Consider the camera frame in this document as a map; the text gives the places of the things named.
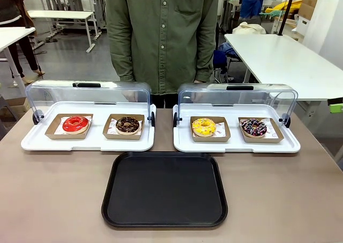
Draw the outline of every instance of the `clear plastic cover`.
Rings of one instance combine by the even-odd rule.
[[[37,121],[58,102],[92,102],[99,105],[139,103],[146,106],[150,122],[151,89],[145,83],[39,80],[26,88]]]
[[[177,120],[180,121],[183,111],[199,105],[265,105],[272,107],[286,124],[296,100],[297,92],[281,84],[184,84],[178,91]]]

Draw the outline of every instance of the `yellow frosted donut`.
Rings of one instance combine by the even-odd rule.
[[[215,133],[215,123],[208,118],[193,121],[193,132],[199,137],[211,137]]]

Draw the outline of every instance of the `black serving tray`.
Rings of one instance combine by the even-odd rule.
[[[101,212],[116,227],[213,227],[228,208],[209,154],[128,152],[113,163]]]

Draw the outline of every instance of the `red frosted donut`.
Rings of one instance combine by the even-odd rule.
[[[81,134],[86,131],[89,125],[89,120],[81,116],[73,116],[65,120],[62,128],[68,134]]]

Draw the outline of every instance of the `white box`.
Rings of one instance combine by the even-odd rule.
[[[311,20],[305,19],[304,17],[299,16],[299,21],[298,21],[298,25],[296,27],[296,31],[301,34],[304,35],[306,34],[306,31],[310,25]]]

